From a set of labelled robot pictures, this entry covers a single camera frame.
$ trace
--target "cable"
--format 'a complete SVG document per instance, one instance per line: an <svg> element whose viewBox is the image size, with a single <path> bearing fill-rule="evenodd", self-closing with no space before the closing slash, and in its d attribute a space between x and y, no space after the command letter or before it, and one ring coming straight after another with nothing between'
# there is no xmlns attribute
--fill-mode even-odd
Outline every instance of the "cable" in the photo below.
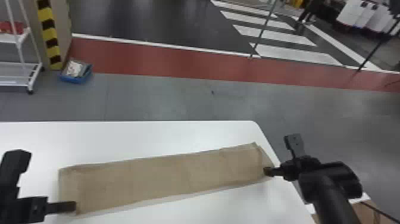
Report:
<svg viewBox="0 0 400 224"><path fill-rule="evenodd" d="M381 215L387 217L387 218L390 219L391 221L393 221L393 222L395 222L395 223L397 223L397 224L400 224L400 220L395 219L393 216L391 216L391 215L389 215L389 214L387 214L387 213L385 213L385 212L383 212L383 211L381 211L381 210L379 210L379 209L377 209L377 208L375 208L375 207L373 207L373 206L371 206L371 205L369 205L369 204L367 204L367 203L365 203L365 202L363 202L363 201L360 202L360 203L363 204L363 205L365 205L365 206L367 206L368 208L370 208L370 209L372 209L372 210L374 210L374 211L380 213Z"/></svg>

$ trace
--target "beige cloth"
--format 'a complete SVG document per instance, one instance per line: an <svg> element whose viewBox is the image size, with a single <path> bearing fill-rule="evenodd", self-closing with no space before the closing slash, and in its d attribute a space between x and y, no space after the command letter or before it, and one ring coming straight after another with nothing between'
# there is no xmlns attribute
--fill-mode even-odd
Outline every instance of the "beige cloth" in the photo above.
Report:
<svg viewBox="0 0 400 224"><path fill-rule="evenodd" d="M139 201L254 183L271 160L256 143L200 153L84 164L59 172L60 199L77 214Z"/></svg>

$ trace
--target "black floor area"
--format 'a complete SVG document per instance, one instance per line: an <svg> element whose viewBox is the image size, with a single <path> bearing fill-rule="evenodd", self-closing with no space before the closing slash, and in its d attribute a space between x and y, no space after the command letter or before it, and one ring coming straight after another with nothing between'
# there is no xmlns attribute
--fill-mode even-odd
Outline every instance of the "black floor area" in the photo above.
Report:
<svg viewBox="0 0 400 224"><path fill-rule="evenodd" d="M210 0L69 2L74 33L253 52Z"/></svg>

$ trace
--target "metal pole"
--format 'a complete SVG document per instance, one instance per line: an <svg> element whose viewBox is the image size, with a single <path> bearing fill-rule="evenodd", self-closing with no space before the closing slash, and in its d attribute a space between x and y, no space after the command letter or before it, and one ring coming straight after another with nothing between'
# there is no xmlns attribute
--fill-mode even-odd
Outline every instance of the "metal pole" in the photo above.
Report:
<svg viewBox="0 0 400 224"><path fill-rule="evenodd" d="M254 45L254 47L253 47L253 50L254 50L254 51L255 51L257 45L260 43L261 35L263 35L263 32L264 32L265 28L267 28L267 26L268 26L268 21L270 21L271 16L272 16L272 12L274 11L275 6L276 6L276 3L277 3L278 1L279 1L279 0L275 0L275 1L274 1L274 4L273 4L272 7L271 7L270 13L268 14L268 17L267 17L267 19L265 20L264 26L262 27L262 30L261 30L260 34L258 35L257 42L255 43L255 45Z"/></svg>
<svg viewBox="0 0 400 224"><path fill-rule="evenodd" d="M395 27L397 26L397 24L399 24L400 19L397 19L396 23L392 26L392 28L390 28L390 30L386 33L390 36L389 40L392 38L392 36L390 35L390 33L392 33L392 31L395 29ZM375 54L375 52L378 50L378 48L385 42L385 39L381 39L379 41L379 43L376 45L376 47L371 51L371 53L368 55L368 57L364 60L364 62L359 66L359 68L357 69L356 72L361 71L361 69L364 67L364 65L370 60L370 58L372 57L372 55Z"/></svg>

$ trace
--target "gray floor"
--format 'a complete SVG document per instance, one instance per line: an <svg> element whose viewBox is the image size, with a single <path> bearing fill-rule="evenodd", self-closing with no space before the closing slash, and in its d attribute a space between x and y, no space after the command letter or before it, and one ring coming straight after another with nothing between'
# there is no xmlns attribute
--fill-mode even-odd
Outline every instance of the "gray floor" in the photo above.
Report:
<svg viewBox="0 0 400 224"><path fill-rule="evenodd" d="M281 161L283 136L350 165L378 206L399 216L400 95L303 86L96 74L85 85L45 73L36 93L0 92L0 121L254 120Z"/></svg>

